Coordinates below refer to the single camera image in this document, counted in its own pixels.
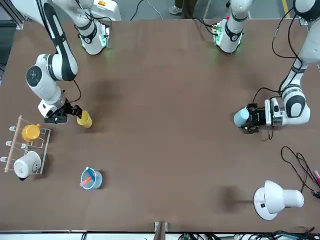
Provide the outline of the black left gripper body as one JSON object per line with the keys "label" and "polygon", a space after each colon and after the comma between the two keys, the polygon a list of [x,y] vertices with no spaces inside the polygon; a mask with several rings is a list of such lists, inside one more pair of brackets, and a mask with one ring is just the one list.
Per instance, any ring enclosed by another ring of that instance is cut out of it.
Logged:
{"label": "black left gripper body", "polygon": [[264,108],[250,108],[250,123],[254,126],[266,125],[266,113]]}

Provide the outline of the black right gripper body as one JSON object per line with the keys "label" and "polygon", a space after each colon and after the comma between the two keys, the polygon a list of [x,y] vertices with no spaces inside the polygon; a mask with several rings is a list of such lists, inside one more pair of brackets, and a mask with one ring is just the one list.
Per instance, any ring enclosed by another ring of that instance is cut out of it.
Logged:
{"label": "black right gripper body", "polygon": [[44,122],[46,124],[64,124],[68,121],[68,115],[73,112],[71,103],[66,100],[64,105],[57,109],[55,106],[52,107],[46,114]]}

